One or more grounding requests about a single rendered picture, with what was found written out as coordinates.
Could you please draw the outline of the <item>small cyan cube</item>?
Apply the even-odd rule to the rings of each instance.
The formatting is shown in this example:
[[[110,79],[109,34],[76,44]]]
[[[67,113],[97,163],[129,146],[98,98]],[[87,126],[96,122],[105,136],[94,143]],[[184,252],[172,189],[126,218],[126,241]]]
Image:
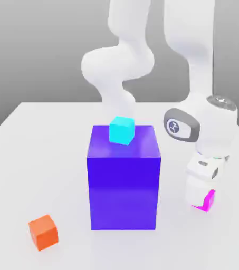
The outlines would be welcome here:
[[[133,118],[115,117],[109,124],[109,141],[129,145],[135,136]]]

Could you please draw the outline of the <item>small magenta cube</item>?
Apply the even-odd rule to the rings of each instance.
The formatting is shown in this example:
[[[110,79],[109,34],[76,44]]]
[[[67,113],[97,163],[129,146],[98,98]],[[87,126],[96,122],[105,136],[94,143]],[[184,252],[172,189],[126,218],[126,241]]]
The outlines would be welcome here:
[[[216,190],[214,190],[214,189],[210,190],[209,193],[204,198],[203,205],[202,206],[194,206],[193,205],[193,207],[198,208],[204,212],[208,212],[210,210],[213,202],[214,202],[215,192],[216,192]]]

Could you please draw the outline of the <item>large blue box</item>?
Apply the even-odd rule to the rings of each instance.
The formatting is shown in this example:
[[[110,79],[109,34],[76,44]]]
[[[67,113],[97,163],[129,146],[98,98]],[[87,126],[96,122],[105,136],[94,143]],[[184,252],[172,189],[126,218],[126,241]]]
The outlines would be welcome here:
[[[153,126],[136,126],[127,146],[94,125],[87,154],[93,230],[156,228],[161,154]]]

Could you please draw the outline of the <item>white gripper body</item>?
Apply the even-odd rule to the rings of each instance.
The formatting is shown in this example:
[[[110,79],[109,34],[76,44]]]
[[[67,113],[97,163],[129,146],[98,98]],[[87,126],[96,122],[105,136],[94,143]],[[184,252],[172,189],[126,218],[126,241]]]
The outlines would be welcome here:
[[[215,187],[192,175],[186,180],[186,200],[191,205],[203,205],[204,199]]]

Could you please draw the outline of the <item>small orange cube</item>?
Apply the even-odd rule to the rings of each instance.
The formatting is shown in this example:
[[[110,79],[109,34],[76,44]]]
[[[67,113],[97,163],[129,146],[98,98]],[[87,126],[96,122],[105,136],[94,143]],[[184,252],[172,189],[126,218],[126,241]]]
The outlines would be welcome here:
[[[28,224],[32,241],[40,252],[59,242],[58,229],[50,215],[44,215]]]

